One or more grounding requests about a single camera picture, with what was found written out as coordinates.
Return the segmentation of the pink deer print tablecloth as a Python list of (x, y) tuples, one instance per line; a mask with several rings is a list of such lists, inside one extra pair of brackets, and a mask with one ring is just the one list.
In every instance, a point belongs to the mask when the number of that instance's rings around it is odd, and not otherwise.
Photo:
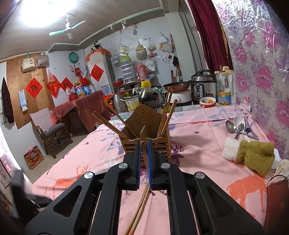
[[(254, 142), (233, 140), (225, 123), (245, 112), (218, 106), (170, 113), (163, 138), (131, 140), (99, 127), (32, 186), (53, 203), (27, 234), (263, 234), (266, 179), (247, 167), (274, 158), (258, 125)], [(168, 143), (172, 153), (159, 143)]]

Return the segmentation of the olive green plush towel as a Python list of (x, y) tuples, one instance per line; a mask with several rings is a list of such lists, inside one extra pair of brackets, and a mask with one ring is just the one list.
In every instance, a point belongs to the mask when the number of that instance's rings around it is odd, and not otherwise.
[(222, 157), (237, 164), (244, 164), (263, 178), (268, 175), (275, 160), (275, 143), (236, 140), (227, 137)]

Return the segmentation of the brown leather wallet case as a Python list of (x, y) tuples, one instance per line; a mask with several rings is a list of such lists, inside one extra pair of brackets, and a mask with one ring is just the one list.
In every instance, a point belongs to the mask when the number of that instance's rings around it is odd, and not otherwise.
[(288, 177), (277, 174), (267, 185), (264, 234), (288, 234)]

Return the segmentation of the red cloth covered table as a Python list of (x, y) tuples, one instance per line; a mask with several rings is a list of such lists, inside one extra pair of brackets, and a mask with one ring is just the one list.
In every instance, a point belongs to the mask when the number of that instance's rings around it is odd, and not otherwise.
[(76, 108), (81, 122), (90, 131), (96, 125), (96, 119), (92, 115), (94, 111), (97, 111), (106, 120), (110, 118), (110, 113), (104, 103), (104, 97), (103, 91), (96, 91), (90, 95), (58, 105), (51, 111), (50, 121), (55, 125), (60, 118)]

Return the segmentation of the wooden chopstick holder box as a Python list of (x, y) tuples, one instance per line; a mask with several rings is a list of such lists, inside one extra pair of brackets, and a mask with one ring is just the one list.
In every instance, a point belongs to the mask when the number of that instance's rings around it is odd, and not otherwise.
[(146, 144), (149, 140), (153, 149), (165, 155), (166, 161), (171, 162), (171, 137), (169, 133), (169, 120), (172, 112), (167, 116), (154, 111), (147, 105), (138, 106), (131, 116), (125, 121), (120, 136), (125, 153), (135, 151), (137, 142)]

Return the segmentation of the red white bowl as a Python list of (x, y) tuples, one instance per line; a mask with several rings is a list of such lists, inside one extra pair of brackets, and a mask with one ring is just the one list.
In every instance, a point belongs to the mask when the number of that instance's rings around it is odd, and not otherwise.
[(199, 100), (201, 108), (211, 108), (216, 106), (216, 99), (214, 97), (203, 97)]

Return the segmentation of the steel electric kettle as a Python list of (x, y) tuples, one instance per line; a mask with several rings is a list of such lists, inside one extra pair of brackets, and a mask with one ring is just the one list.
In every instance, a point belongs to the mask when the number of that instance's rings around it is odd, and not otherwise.
[(108, 103), (113, 107), (113, 109), (117, 113), (124, 113), (127, 111), (127, 105), (124, 99), (124, 94), (123, 93), (116, 93), (112, 97), (108, 99)]

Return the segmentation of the soy sauce bottle yellow cap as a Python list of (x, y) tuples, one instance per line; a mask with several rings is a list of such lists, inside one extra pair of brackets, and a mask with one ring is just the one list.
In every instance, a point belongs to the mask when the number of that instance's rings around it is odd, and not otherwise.
[(154, 111), (161, 113), (161, 103), (159, 95), (152, 89), (149, 80), (143, 80), (141, 82), (141, 92), (139, 94), (139, 103), (141, 105), (147, 105)]

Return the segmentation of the silver pressure cooker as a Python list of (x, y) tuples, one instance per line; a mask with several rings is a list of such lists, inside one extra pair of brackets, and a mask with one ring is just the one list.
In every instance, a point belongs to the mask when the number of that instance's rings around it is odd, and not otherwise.
[(199, 103), (204, 97), (217, 97), (217, 79), (210, 70), (196, 72), (191, 76), (190, 84), (193, 103)]

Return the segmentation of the clear cooking oil bottle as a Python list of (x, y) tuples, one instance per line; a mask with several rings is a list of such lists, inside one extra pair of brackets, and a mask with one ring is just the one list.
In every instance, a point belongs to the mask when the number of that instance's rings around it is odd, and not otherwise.
[(234, 71), (228, 66), (219, 66), (215, 71), (217, 79), (217, 102), (220, 105), (233, 105), (236, 102)]

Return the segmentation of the white refrigerator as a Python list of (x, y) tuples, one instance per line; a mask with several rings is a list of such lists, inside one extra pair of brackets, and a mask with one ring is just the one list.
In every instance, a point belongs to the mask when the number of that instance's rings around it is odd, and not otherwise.
[(112, 83), (115, 74), (111, 58), (111, 53), (104, 48), (91, 51), (85, 58), (92, 84), (96, 91), (102, 91), (105, 95), (115, 92)]

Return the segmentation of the green ceiling fan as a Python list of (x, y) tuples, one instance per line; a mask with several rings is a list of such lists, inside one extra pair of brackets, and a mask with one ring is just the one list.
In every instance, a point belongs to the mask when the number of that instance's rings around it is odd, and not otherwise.
[(57, 35), (66, 33), (67, 36), (68, 36), (68, 38), (69, 38), (69, 40), (72, 40), (72, 39), (74, 38), (73, 35), (72, 35), (72, 31), (73, 31), (75, 28), (77, 28), (78, 26), (86, 23), (86, 21), (84, 20), (84, 21), (81, 21), (81, 22), (79, 22), (79, 23), (71, 26), (71, 25), (70, 25), (70, 19), (69, 19), (69, 17), (70, 17), (70, 13), (67, 13), (65, 29), (59, 30), (59, 31), (50, 32), (50, 33), (49, 33), (49, 36), (52, 37), (52, 36), (57, 36)]

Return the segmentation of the dark red curtain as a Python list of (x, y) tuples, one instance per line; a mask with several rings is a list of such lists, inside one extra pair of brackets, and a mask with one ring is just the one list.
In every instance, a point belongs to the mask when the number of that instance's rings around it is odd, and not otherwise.
[(230, 48), (219, 15), (211, 0), (188, 1), (196, 29), (200, 34), (204, 57), (209, 70), (220, 65), (233, 69)]

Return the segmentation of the floral plastic wall cover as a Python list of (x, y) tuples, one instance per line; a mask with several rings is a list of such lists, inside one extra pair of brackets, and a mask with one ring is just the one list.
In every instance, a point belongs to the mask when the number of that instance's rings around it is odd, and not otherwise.
[(266, 1), (213, 1), (227, 37), (238, 103), (288, 158), (288, 32)]

